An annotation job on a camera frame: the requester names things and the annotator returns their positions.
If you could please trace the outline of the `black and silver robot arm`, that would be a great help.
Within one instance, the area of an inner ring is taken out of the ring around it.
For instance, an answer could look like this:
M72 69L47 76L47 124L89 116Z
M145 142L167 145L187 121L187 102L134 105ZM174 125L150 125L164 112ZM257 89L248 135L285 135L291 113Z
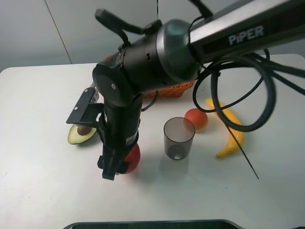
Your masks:
M107 10L96 11L96 20L123 40L119 51L92 72L104 98L98 125L103 143L98 166L104 179L113 180L127 170L124 160L139 137L145 93L192 80L201 82L210 76L214 110L220 119L235 130L251 132L263 126L274 110L276 73L304 77L303 70L256 54L257 50L304 37L304 1L240 0L216 14L198 0L193 3L201 13L193 23L155 21L145 28L130 25ZM255 68L266 85L265 109L251 125L230 121L219 104L220 71L230 67Z

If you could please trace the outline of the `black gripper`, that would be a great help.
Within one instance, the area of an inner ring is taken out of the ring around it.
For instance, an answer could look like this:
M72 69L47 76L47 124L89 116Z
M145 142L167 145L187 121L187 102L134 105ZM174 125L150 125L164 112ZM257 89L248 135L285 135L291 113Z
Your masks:
M137 143L142 102L142 94L137 95L127 107L116 106L104 99L103 114L99 120L103 153L98 167L102 169L102 178L114 180L120 161Z

